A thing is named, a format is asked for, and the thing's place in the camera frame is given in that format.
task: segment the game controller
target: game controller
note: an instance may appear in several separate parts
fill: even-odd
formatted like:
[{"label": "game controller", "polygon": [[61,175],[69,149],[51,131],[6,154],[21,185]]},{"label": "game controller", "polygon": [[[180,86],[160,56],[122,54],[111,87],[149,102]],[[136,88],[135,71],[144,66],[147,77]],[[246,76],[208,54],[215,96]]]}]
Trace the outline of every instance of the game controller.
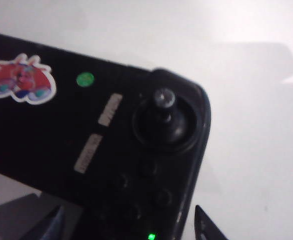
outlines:
[{"label": "game controller", "polygon": [[179,240],[210,123],[177,74],[0,35],[0,173],[82,206],[74,240]]}]

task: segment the black plastic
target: black plastic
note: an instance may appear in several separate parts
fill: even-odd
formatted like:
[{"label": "black plastic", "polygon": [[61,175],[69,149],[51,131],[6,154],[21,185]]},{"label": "black plastic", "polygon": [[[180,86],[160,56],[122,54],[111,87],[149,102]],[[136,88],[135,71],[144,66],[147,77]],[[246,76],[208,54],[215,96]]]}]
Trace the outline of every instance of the black plastic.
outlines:
[{"label": "black plastic", "polygon": [[[0,60],[21,53],[38,55],[51,67],[57,91],[40,105],[0,99],[0,173],[84,207],[73,240],[146,240],[150,233],[159,240],[180,239],[209,136],[204,90],[167,70],[124,66],[0,35]],[[94,75],[93,85],[77,85],[83,72]],[[137,119],[161,88],[174,92],[191,127],[177,141],[157,145],[141,134]],[[101,125],[114,93],[122,100],[110,125]],[[91,134],[102,140],[82,174],[74,167]],[[155,169],[151,164],[141,170],[148,159]],[[165,207],[155,204],[162,189],[170,193]],[[136,206],[128,214],[129,219],[138,215],[135,221],[123,220],[128,205]]]},{"label": "black plastic", "polygon": [[195,207],[194,231],[196,240],[228,240],[199,205]]}]

